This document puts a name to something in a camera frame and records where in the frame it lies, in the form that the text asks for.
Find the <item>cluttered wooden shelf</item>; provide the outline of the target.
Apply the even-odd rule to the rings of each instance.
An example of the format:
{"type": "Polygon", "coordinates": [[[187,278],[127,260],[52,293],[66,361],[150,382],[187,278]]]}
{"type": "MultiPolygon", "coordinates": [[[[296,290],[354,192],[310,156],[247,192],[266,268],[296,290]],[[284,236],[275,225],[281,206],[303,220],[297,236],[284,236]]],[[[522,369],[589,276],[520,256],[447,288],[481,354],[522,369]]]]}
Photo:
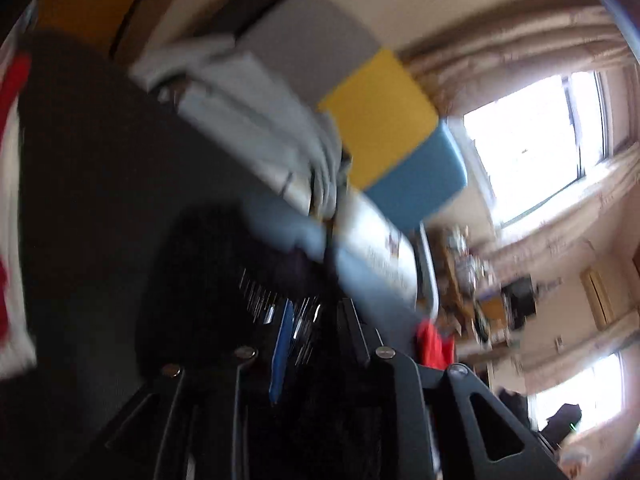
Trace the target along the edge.
{"type": "Polygon", "coordinates": [[[437,321],[454,338],[462,361],[498,360],[520,345],[537,313],[537,292],[528,275],[502,284],[488,261],[470,253],[459,229],[428,231],[440,300],[437,321]]]}

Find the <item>red white folded garment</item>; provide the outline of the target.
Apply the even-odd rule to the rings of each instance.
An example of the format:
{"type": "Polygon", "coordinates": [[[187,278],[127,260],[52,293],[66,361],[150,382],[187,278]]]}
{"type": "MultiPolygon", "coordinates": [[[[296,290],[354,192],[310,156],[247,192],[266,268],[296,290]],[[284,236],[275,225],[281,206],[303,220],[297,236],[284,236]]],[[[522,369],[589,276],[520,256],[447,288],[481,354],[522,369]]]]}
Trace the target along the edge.
{"type": "Polygon", "coordinates": [[[20,258],[20,133],[18,100],[32,66],[15,53],[1,73],[1,378],[21,375],[37,363],[30,338],[20,258]]]}

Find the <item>purple velvet embroidered garment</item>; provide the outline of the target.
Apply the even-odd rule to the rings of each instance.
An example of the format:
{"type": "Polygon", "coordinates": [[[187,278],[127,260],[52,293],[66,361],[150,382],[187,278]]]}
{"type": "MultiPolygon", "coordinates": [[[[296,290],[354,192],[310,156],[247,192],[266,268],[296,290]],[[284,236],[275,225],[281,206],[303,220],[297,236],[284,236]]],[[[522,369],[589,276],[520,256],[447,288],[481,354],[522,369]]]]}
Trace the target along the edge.
{"type": "Polygon", "coordinates": [[[267,322],[289,302],[294,320],[318,304],[329,304],[345,294],[336,275],[300,248],[292,252],[261,249],[240,265],[238,289],[242,305],[254,323],[267,322]]]}

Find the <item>grey yellow blue cushion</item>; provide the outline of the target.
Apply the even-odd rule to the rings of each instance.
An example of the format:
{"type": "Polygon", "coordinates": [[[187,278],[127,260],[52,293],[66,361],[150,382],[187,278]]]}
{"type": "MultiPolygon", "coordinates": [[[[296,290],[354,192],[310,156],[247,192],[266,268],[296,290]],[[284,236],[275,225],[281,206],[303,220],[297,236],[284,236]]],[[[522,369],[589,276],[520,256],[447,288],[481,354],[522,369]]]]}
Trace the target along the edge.
{"type": "Polygon", "coordinates": [[[239,40],[299,99],[331,115],[349,182],[408,232],[468,184],[446,122],[360,21],[331,0],[283,0],[239,40]]]}

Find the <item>light grey garment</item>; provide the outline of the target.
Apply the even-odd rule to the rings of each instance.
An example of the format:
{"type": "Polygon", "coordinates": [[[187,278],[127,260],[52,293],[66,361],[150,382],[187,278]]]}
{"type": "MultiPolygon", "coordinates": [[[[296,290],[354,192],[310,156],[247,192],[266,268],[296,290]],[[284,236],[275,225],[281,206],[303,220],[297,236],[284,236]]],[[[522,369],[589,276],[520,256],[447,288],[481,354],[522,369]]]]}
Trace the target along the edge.
{"type": "Polygon", "coordinates": [[[129,75],[204,136],[239,159],[303,214],[336,211],[348,162],[337,125],[305,104],[229,36],[206,36],[146,52],[129,75]]]}

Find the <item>wall air conditioner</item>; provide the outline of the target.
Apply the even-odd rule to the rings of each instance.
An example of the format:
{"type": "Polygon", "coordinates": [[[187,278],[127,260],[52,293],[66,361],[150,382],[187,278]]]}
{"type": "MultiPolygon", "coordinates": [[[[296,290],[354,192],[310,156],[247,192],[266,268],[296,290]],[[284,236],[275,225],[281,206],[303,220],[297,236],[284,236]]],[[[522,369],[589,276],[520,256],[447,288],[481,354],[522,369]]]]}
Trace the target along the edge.
{"type": "Polygon", "coordinates": [[[596,269],[587,268],[580,274],[580,279],[597,329],[606,330],[615,321],[615,313],[601,274],[596,269]]]}

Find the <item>bright window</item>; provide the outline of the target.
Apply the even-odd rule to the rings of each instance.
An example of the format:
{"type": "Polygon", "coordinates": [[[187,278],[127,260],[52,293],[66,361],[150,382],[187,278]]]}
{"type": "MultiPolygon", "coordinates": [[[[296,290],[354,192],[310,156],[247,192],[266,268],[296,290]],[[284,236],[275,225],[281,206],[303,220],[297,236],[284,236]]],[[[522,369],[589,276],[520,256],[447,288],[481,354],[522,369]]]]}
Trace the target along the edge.
{"type": "Polygon", "coordinates": [[[610,156],[608,113],[595,72],[538,80],[465,114],[463,127],[499,228],[524,219],[610,156]]]}

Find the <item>red cloth item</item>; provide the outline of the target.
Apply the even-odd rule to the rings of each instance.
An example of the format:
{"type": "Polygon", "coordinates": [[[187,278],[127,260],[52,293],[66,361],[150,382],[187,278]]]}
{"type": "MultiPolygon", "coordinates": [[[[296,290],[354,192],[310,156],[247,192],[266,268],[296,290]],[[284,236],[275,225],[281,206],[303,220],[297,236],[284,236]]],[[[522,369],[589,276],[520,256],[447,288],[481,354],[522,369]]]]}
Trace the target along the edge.
{"type": "Polygon", "coordinates": [[[446,370],[456,362],[456,340],[443,337],[431,322],[422,321],[416,330],[419,364],[432,370],[446,370]]]}

